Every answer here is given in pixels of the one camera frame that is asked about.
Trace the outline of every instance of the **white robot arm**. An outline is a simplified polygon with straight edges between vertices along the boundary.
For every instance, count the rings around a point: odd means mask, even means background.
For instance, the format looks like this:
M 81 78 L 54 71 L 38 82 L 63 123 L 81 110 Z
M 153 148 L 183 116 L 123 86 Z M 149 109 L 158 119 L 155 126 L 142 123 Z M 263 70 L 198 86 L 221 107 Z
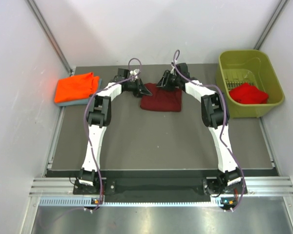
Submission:
M 115 84 L 117 79 L 114 79 L 112 83 L 109 83 L 107 87 L 110 87 L 106 91 L 98 93 L 97 98 L 94 100 L 91 110 L 88 115 L 89 123 L 89 138 L 92 142 L 92 149 L 94 157 L 100 168 L 100 152 L 102 146 L 102 140 L 106 131 L 107 125 L 111 119 L 111 101 L 123 91 L 132 91 L 135 97 L 141 97 L 141 95 L 151 95 L 151 92 L 142 84 L 140 79 L 134 82 L 125 82 L 124 84 Z M 224 187 L 233 185 L 241 181 L 240 171 L 233 157 L 228 149 L 231 150 L 231 144 L 228 133 L 228 123 L 225 125 L 222 140 L 227 147 L 220 140 L 220 133 L 223 123 L 223 113 L 221 113 L 221 105 L 216 106 L 215 103 L 219 103 L 219 96 L 215 91 L 212 91 L 206 87 L 200 86 L 198 80 L 192 80 L 192 82 L 184 82 L 183 79 L 173 75 L 170 71 L 165 71 L 161 81 L 158 83 L 158 87 L 166 90 L 173 90 L 176 86 L 181 88 L 187 94 L 190 94 L 202 105 L 202 119 L 204 124 L 208 127 L 215 144 L 217 157 L 218 157 L 218 170 L 221 183 Z M 88 143 L 86 157 L 81 170 L 80 183 L 93 186 L 94 174 L 97 172 L 97 167 L 93 160 L 91 146 Z
M 201 97 L 205 95 L 214 95 L 215 91 L 212 91 L 206 87 L 199 86 L 201 83 L 198 80 L 193 80 L 193 83 L 186 83 L 186 93 L 193 96 L 195 99 L 197 99 L 199 102 L 201 102 Z M 237 167 L 237 164 L 233 160 L 231 154 L 229 153 L 228 149 L 224 146 L 224 144 L 220 141 L 220 131 L 221 126 L 219 126 L 217 129 L 213 127 L 208 127 L 216 147 L 217 156 L 218 156 L 218 169 L 225 173 L 225 171 L 234 171 Z M 228 133 L 228 125 L 225 126 L 223 135 L 222 135 L 223 141 L 228 145 L 228 147 L 231 150 L 231 144 L 229 140 L 229 133 Z

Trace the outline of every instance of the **white wall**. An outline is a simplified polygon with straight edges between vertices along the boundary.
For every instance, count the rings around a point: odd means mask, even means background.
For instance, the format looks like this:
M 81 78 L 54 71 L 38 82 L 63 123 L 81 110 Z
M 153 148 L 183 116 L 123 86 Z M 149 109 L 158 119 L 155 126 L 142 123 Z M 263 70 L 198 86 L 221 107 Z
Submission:
M 253 48 L 279 0 L 36 0 L 72 66 L 216 63 Z
M 270 57 L 285 95 L 285 102 L 265 116 L 264 123 L 281 173 L 290 176 L 293 183 L 293 0 L 261 50 Z
M 0 234 L 18 232 L 43 167 L 67 74 L 23 0 L 0 1 Z

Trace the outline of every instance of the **dark red cloth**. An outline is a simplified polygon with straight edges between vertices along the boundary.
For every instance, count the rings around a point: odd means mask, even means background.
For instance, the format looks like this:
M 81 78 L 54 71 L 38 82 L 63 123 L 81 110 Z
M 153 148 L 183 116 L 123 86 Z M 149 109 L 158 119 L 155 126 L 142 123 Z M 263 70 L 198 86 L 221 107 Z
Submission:
M 241 104 L 265 104 L 269 97 L 268 94 L 248 83 L 232 89 L 229 94 L 233 100 Z
M 156 84 L 145 84 L 152 96 L 143 95 L 140 107 L 148 111 L 181 111 L 181 89 L 166 91 L 156 87 Z

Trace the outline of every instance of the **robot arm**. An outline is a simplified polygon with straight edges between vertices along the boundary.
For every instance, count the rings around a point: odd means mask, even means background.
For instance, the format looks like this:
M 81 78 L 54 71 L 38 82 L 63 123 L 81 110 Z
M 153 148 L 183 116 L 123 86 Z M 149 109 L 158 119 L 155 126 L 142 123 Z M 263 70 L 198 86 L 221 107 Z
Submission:
M 224 120 L 224 108 L 220 100 L 219 95 L 208 89 L 207 87 L 201 86 L 198 80 L 190 78 L 188 72 L 188 66 L 185 63 L 177 64 L 177 69 L 191 82 L 187 82 L 180 75 L 175 74 L 174 68 L 169 71 L 166 70 L 157 87 L 160 87 L 167 91 L 172 91 L 176 87 L 182 89 L 185 93 L 193 96 L 199 102 L 201 102 L 202 109 L 202 120 L 206 127 L 208 127 L 215 144 L 217 157 L 218 157 L 218 170 L 219 176 L 217 177 L 219 187 L 227 188 L 233 184 L 241 181 L 240 170 L 234 161 L 229 150 L 231 150 L 231 144 L 228 133 L 228 120 L 229 113 L 227 112 L 227 122 L 224 126 L 222 133 L 222 140 L 227 147 L 221 142 L 220 134 L 223 127 Z
M 199 102 L 201 102 L 201 99 L 204 96 L 213 96 L 216 94 L 215 91 L 212 91 L 206 87 L 199 86 L 201 83 L 198 80 L 193 80 L 193 83 L 188 82 L 185 84 L 186 93 L 193 96 Z M 213 127 L 208 127 L 208 129 L 213 137 L 214 144 L 216 147 L 217 157 L 218 157 L 218 169 L 223 173 L 225 173 L 226 171 L 228 172 L 234 171 L 237 167 L 237 164 L 233 160 L 227 148 L 219 139 L 221 126 L 217 127 L 216 129 Z M 222 139 L 231 150 L 229 133 L 228 133 L 228 125 L 226 125 L 224 128 Z
M 131 72 L 133 75 L 138 74 L 139 70 L 136 69 Z M 87 121 L 89 124 L 89 138 L 90 142 L 87 145 L 86 156 L 82 169 L 80 171 L 79 183 L 89 186 L 94 186 L 97 177 L 98 168 L 100 168 L 100 153 L 102 147 L 102 140 L 107 126 L 111 122 L 111 102 L 124 91 L 130 91 L 135 97 L 142 95 L 152 95 L 152 93 L 143 85 L 140 78 L 135 78 L 132 81 L 126 81 L 121 84 L 117 82 L 127 79 L 130 71 L 127 69 L 118 69 L 118 75 L 115 76 L 103 91 L 99 92 L 93 99 L 89 106 L 87 113 Z

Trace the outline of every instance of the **cable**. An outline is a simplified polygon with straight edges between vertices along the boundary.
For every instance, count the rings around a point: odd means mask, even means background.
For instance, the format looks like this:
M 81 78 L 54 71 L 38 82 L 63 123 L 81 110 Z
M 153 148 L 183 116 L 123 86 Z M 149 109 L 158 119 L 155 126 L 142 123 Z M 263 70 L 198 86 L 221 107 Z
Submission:
M 75 186 L 75 184 L 72 182 L 72 180 L 70 178 L 71 178 L 71 175 L 69 175 L 69 182 Z
M 90 97 L 90 99 L 89 99 L 89 101 L 88 101 L 88 104 L 87 104 L 87 106 L 86 106 L 86 109 L 85 109 L 85 111 L 84 111 L 84 131 L 85 131 L 85 134 L 86 134 L 86 136 L 87 136 L 87 139 L 88 139 L 89 144 L 90 144 L 90 147 L 91 147 L 92 158 L 93 158 L 93 160 L 94 160 L 94 163 L 96 164 L 96 168 L 97 168 L 98 175 L 99 175 L 99 181 L 100 181 L 100 195 L 99 195 L 99 200 L 100 200 L 100 202 L 99 202 L 99 203 L 97 204 L 97 206 L 93 209 L 93 211 L 97 210 L 97 209 L 99 208 L 99 205 L 102 203 L 103 182 L 102 182 L 102 176 L 101 176 L 100 168 L 99 168 L 99 166 L 98 166 L 97 160 L 95 159 L 95 156 L 94 156 L 94 153 L 93 153 L 92 142 L 91 142 L 91 139 L 90 139 L 90 137 L 89 137 L 89 129 L 88 129 L 88 123 L 87 123 L 86 115 L 87 115 L 87 112 L 88 112 L 88 109 L 89 109 L 90 103 L 92 102 L 92 100 L 94 99 L 94 97 L 95 97 L 99 92 L 101 92 L 101 91 L 106 91 L 106 90 L 108 90 L 109 88 L 113 87 L 114 85 L 121 84 L 121 83 L 124 83 L 124 82 L 126 82 L 126 81 L 129 81 L 129 80 L 131 80 L 131 79 L 134 79 L 135 77 L 137 77 L 137 76 L 141 73 L 142 64 L 141 64 L 141 61 L 140 61 L 139 59 L 137 59 L 137 58 L 132 58 L 131 60 L 129 60 L 129 62 L 128 62 L 128 70 L 131 71 L 131 69 L 130 69 L 130 63 L 131 63 L 133 60 L 138 61 L 138 63 L 139 63 L 139 72 L 138 72 L 136 75 L 130 75 L 129 78 L 124 79 L 124 80 L 119 81 L 119 82 L 116 82 L 116 83 L 114 83 L 113 85 L 108 86 L 108 87 L 106 87 L 106 88 L 104 88 L 104 89 L 102 89 L 102 90 L 97 90 L 97 91 L 96 91 L 96 92 Z M 70 212 L 72 212 L 72 211 L 75 211 L 75 210 L 84 210 L 84 208 L 83 208 L 83 207 L 76 207 L 76 208 L 72 208 L 72 209 L 70 209 L 70 210 L 68 210 L 68 211 L 65 211 L 63 214 L 61 214 L 60 216 L 58 216 L 57 218 L 55 218 L 55 219 L 54 219 L 49 225 L 47 225 L 47 226 L 42 225 L 41 215 L 39 214 L 39 217 L 38 217 L 39 225 L 41 226 L 42 229 L 45 229 L 45 230 L 46 230 L 46 229 L 50 228 L 50 227 L 51 227 L 56 221 L 58 221 L 60 218 L 62 218 L 62 217 L 65 216 L 66 214 L 68 214 L 68 213 L 70 213 Z
M 99 181 L 100 181 L 100 195 L 99 195 L 99 200 L 100 202 L 98 203 L 98 205 L 96 206 L 95 210 L 99 207 L 99 204 L 102 202 L 102 192 L 103 192 L 103 183 L 102 183 L 102 176 L 101 176 L 101 172 L 100 172 L 100 168 L 98 166 L 98 163 L 97 163 L 97 160 L 95 159 L 95 156 L 94 156 L 94 153 L 93 153 L 93 148 L 92 148 L 92 142 L 91 142 L 91 139 L 89 137 L 89 128 L 88 128 L 88 123 L 87 123 L 87 113 L 88 113 L 88 109 L 89 109 L 89 106 L 92 102 L 92 100 L 94 99 L 94 97 L 99 93 L 99 92 L 102 92 L 102 91 L 106 91 L 108 90 L 109 88 L 113 87 L 114 85 L 117 85 L 117 84 L 121 84 L 121 83 L 124 83 L 126 81 L 129 81 L 131 79 L 134 79 L 136 76 L 138 76 L 140 73 L 141 73 L 141 69 L 142 69 L 142 64 L 140 62 L 139 59 L 137 58 L 132 58 L 131 60 L 129 60 L 128 62 L 128 69 L 131 71 L 130 69 L 130 63 L 133 61 L 133 60 L 137 60 L 139 62 L 139 65 L 140 65 L 140 68 L 139 68 L 139 72 L 136 74 L 136 75 L 131 75 L 129 78 L 127 79 L 124 79 L 122 81 L 119 81 L 119 82 L 116 82 L 114 83 L 112 86 L 109 86 L 109 87 L 106 87 L 102 90 L 97 90 L 89 99 L 89 102 L 86 106 L 86 109 L 84 111 L 84 132 L 87 136 L 87 139 L 88 139 L 88 142 L 90 144 L 90 149 L 91 149 L 91 154 L 92 154 L 92 158 L 94 160 L 94 163 L 96 165 L 96 168 L 97 168 L 97 171 L 98 171 L 98 175 L 99 175 Z
M 184 75 L 182 75 L 182 73 L 177 69 L 177 66 L 176 66 L 176 61 L 177 59 L 179 58 L 180 56 L 180 50 L 176 50 L 176 52 L 174 53 L 174 57 L 173 57 L 173 66 L 174 66 L 174 69 L 175 71 L 183 78 L 185 79 L 186 81 L 194 84 L 194 85 L 198 85 L 196 83 L 194 83 L 192 80 L 188 79 L 187 77 L 185 77 Z M 238 168 L 240 169 L 240 172 L 241 172 L 241 176 L 242 176 L 242 181 L 243 181 L 243 185 L 242 185 L 242 192 L 241 192 L 241 196 L 240 196 L 240 199 L 238 201 L 238 203 L 236 204 L 236 206 L 232 209 L 232 212 L 236 210 L 236 208 L 240 205 L 241 201 L 242 201 L 242 197 L 243 197 L 243 194 L 244 194 L 244 191 L 245 191 L 245 178 L 244 178 L 244 173 L 243 173 L 243 170 L 237 160 L 237 158 L 234 156 L 233 152 L 230 150 L 230 148 L 228 147 L 228 145 L 222 140 L 222 135 L 223 135 L 223 132 L 224 132 L 224 129 L 225 129 L 225 125 L 227 123 L 227 108 L 226 108 L 226 103 L 225 103 L 225 98 L 221 92 L 221 90 L 218 88 L 218 86 L 214 85 L 214 84 L 208 84 L 208 85 L 203 85 L 203 84 L 200 84 L 198 86 L 202 86 L 202 87 L 206 87 L 206 88 L 214 88 L 217 90 L 217 93 L 219 94 L 220 96 L 220 99 L 221 99 L 221 102 L 222 102 L 222 105 L 223 105 L 223 108 L 224 108 L 224 120 L 223 120 L 223 126 L 222 126 L 222 129 L 221 129 L 221 132 L 220 132 L 220 136 L 219 136 L 219 139 L 221 141 L 221 143 L 226 147 L 226 149 L 229 151 L 229 153 L 231 154 L 233 160 L 235 161 L 236 165 L 238 166 Z
M 212 196 L 212 195 L 209 193 L 208 189 L 206 189 L 206 193 L 207 193 L 208 195 L 210 195 L 211 197 L 219 197 L 220 194 L 223 192 L 223 190 L 224 190 L 224 188 L 219 188 L 219 192 L 218 192 L 218 194 L 217 194 L 216 196 Z
M 234 189 L 234 198 L 235 198 L 236 201 L 238 201 L 239 193 L 238 193 L 238 190 L 236 188 Z

